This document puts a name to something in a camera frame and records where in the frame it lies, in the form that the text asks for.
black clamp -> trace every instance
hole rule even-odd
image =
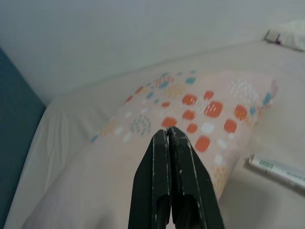
[[[135,173],[128,229],[224,229],[210,176],[181,130],[153,137]]]

white cloth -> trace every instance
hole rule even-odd
[[[305,20],[272,27],[266,40],[291,49],[305,51]]]

bed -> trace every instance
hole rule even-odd
[[[161,63],[115,76],[55,99],[36,130],[10,208],[5,229],[19,229],[52,181],[90,143],[121,107],[130,91],[167,71],[206,73],[245,70],[274,75],[279,84],[275,105],[256,128],[220,199],[226,228],[303,228],[304,195],[245,168],[245,159],[262,153],[295,167],[305,165],[305,56],[266,42],[251,42]]]

white wall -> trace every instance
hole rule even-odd
[[[1,0],[0,46],[52,98],[114,74],[261,39],[304,0]]]

blue headboard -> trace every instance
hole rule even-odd
[[[45,106],[0,48],[0,229]]]

